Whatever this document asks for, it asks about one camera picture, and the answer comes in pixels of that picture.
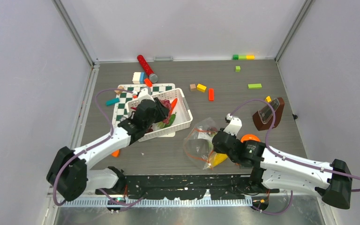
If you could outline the yellow fake banana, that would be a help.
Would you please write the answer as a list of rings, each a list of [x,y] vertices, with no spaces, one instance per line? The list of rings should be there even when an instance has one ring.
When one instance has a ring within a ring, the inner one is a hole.
[[[226,154],[213,153],[209,157],[209,166],[213,168],[213,167],[221,164],[222,162],[224,162],[227,159],[228,159],[228,156]]]

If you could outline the green fake chili pepper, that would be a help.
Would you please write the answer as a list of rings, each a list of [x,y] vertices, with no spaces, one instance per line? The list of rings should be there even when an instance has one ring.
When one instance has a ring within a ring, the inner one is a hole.
[[[167,119],[167,120],[165,120],[163,122],[159,122],[157,126],[160,129],[168,128],[174,123],[175,119],[176,119],[176,114],[172,114],[169,119]]]

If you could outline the pink fake grapes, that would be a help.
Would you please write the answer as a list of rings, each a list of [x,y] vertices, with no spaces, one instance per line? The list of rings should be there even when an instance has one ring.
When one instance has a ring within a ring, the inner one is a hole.
[[[171,110],[172,110],[171,102],[170,102],[170,100],[161,100],[161,103],[163,104],[163,106],[165,108],[167,108],[169,110],[168,116],[166,117],[166,119],[163,120],[163,123],[164,124],[169,124],[169,119],[170,119]]]

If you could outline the clear zip top bag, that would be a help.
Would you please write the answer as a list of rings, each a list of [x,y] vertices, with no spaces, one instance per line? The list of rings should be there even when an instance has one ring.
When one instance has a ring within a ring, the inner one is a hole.
[[[212,118],[204,119],[195,124],[190,133],[184,139],[183,149],[188,158],[202,170],[212,170],[209,166],[209,157],[215,153],[212,139],[217,134],[209,135],[207,128],[217,127]]]

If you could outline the orange fake carrot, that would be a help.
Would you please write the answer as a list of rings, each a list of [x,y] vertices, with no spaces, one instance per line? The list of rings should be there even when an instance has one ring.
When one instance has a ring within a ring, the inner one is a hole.
[[[178,102],[178,99],[177,99],[177,98],[175,98],[175,99],[171,102],[171,109],[170,109],[170,111],[169,111],[169,114],[170,114],[170,115],[173,113],[173,110],[174,110],[177,102]]]

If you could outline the white plastic basket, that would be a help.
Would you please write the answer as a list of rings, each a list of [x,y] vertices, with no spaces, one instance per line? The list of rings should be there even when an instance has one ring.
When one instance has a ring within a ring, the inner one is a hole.
[[[182,89],[175,88],[171,90],[166,90],[160,93],[152,94],[151,88],[148,88],[147,91],[142,91],[140,96],[134,100],[131,100],[126,103],[126,109],[128,112],[133,111],[133,107],[137,107],[142,99],[148,98],[158,98],[159,100],[169,100],[170,102],[177,100],[176,106],[173,108],[173,114],[176,115],[173,123],[171,126],[167,128],[159,128],[157,125],[152,125],[153,131],[150,133],[145,134],[141,139],[139,139],[139,142],[143,142],[149,139],[169,135],[171,133],[174,133],[176,131],[180,131],[186,128],[189,128],[191,125],[191,122],[193,120],[192,113],[190,111],[190,108],[188,106],[188,103],[186,101],[186,98],[183,94]]]

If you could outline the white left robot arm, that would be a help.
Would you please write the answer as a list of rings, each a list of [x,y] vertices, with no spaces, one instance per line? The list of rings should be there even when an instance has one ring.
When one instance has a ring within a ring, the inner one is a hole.
[[[85,190],[107,188],[114,194],[120,194],[125,182],[119,178],[119,171],[103,169],[92,171],[91,168],[118,149],[123,149],[138,141],[154,124],[168,118],[170,109],[158,98],[143,99],[131,115],[123,119],[106,135],[84,146],[70,149],[60,148],[46,175],[52,185],[53,200],[58,202],[60,194],[66,202],[78,198]]]

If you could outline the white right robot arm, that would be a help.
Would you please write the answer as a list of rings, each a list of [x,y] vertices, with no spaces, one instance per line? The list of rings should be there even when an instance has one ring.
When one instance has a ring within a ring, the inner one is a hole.
[[[226,154],[239,165],[251,167],[248,185],[254,192],[271,189],[292,190],[321,197],[338,209],[351,205],[352,178],[346,162],[319,162],[297,157],[254,140],[241,142],[234,135],[219,131],[212,139],[216,153]]]

